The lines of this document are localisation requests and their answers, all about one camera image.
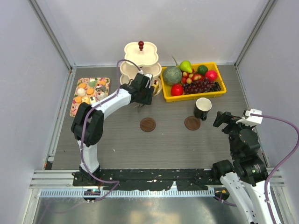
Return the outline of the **metal tongs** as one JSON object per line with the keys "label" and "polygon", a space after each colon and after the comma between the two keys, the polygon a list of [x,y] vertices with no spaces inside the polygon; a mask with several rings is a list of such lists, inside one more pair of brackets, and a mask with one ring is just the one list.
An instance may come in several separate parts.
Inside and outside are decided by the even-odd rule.
{"label": "metal tongs", "polygon": [[141,109],[145,106],[145,105],[151,105],[152,99],[158,94],[158,90],[154,90],[153,92],[153,96],[151,99],[146,100],[145,102],[139,103],[137,106],[137,111],[140,112]]}

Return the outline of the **yellow cake slice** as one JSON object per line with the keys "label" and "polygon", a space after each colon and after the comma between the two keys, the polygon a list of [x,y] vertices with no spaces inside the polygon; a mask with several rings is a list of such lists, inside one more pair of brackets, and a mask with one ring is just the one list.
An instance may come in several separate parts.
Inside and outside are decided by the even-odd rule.
{"label": "yellow cake slice", "polygon": [[152,86],[154,87],[154,92],[153,93],[154,93],[154,95],[156,95],[159,91],[159,88],[160,88],[159,87],[159,82],[157,80],[154,80]]}

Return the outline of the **white cupcake with cherry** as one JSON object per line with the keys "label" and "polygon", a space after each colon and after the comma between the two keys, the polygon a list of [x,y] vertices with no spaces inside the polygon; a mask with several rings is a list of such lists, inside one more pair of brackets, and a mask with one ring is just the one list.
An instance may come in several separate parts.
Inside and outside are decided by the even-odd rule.
{"label": "white cupcake with cherry", "polygon": [[98,93],[97,95],[97,99],[98,100],[102,100],[106,97],[106,93],[105,92],[101,92],[101,93]]}

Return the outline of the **white cake slice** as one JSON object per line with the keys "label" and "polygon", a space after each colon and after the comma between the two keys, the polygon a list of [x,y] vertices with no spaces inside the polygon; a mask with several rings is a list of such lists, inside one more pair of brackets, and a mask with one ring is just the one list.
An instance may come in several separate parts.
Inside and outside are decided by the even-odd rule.
{"label": "white cake slice", "polygon": [[90,97],[90,104],[96,103],[96,99],[94,97]]}

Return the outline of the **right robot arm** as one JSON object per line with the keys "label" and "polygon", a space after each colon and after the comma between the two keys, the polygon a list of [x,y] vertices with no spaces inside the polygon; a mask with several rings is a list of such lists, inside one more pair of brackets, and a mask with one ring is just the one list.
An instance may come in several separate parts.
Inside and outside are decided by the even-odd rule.
{"label": "right robot arm", "polygon": [[262,112],[251,109],[245,110],[242,117],[218,112],[213,123],[214,127],[226,124],[222,132],[228,135],[233,161],[214,163],[211,178],[228,190],[244,224],[281,223],[267,182],[267,167],[258,156],[258,135],[253,130],[262,120]]}

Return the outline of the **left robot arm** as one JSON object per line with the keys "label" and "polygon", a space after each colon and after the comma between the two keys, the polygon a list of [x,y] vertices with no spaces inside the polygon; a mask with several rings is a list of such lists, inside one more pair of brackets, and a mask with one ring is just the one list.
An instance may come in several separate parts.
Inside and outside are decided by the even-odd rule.
{"label": "left robot arm", "polygon": [[129,84],[122,84],[108,97],[93,104],[81,103],[71,126],[78,141],[81,164],[80,174],[91,186],[100,182],[100,165],[97,157],[97,143],[103,135],[104,120],[131,103],[151,105],[154,87],[153,75],[137,73]]}

